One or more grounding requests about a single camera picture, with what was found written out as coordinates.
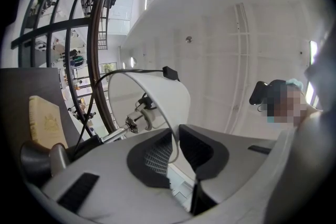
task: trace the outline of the teal hair tie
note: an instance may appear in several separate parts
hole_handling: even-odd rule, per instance
[[[286,81],[286,85],[294,84],[296,87],[298,87],[301,92],[303,92],[303,83],[301,81],[298,81],[297,79],[289,79]]]

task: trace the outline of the book cover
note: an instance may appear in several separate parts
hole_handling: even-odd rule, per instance
[[[37,95],[29,97],[29,124],[33,141],[46,148],[57,143],[68,147],[57,105]]]

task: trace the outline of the ceiling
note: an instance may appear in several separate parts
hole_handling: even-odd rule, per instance
[[[276,139],[248,99],[258,80],[307,84],[309,41],[334,19],[327,0],[154,0],[132,28],[121,61],[170,66],[191,95],[188,122],[220,132]],[[187,36],[193,41],[185,42]]]

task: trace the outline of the black metal railing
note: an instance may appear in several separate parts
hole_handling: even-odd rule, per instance
[[[29,66],[35,67],[35,41],[36,38],[40,36],[46,36],[46,66],[51,67],[51,46],[52,46],[52,35],[53,33],[65,30],[65,68],[68,79],[69,90],[71,93],[71,97],[75,108],[77,110],[79,120],[84,123],[85,118],[82,114],[82,111],[79,107],[77,92],[74,89],[73,85],[73,77],[70,67],[70,37],[71,31],[74,28],[79,27],[88,27],[88,36],[87,36],[87,59],[88,59],[88,70],[91,86],[93,87],[96,81],[100,78],[99,74],[99,66],[98,66],[98,49],[99,47],[107,45],[107,29],[108,29],[108,13],[109,7],[111,4],[111,0],[107,1],[106,13],[104,12],[104,4],[105,0],[94,0],[93,6],[89,7],[89,14],[85,13],[84,18],[74,18],[76,5],[79,1],[84,2],[83,0],[73,0],[72,8],[70,14],[68,16],[68,20],[64,20],[61,22],[55,22],[57,10],[60,4],[60,0],[56,0],[54,3],[54,9],[51,14],[50,22],[48,25],[43,27],[38,27],[39,20],[41,18],[42,10],[45,6],[47,0],[39,0],[40,6],[37,8],[37,12],[31,17],[31,10],[33,7],[33,2],[35,0],[30,0],[23,18],[20,35],[17,39],[12,41],[11,48],[15,49],[18,47],[18,66],[23,67],[23,56],[24,51],[29,51]],[[33,26],[28,27],[28,18],[33,19]],[[105,29],[103,29],[103,20],[106,22]],[[26,28],[31,28],[32,30],[28,33],[25,33]],[[98,88],[98,92],[95,97],[96,104],[100,116],[104,122],[104,125],[108,132],[112,132],[116,129],[113,118],[110,115],[109,109],[107,107],[104,91],[102,86]],[[86,127],[87,132],[90,136],[92,136],[91,130]]]

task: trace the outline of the beige book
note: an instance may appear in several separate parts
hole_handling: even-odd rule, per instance
[[[29,124],[33,141],[46,148],[57,143],[68,147],[57,105],[37,95],[29,97]]]

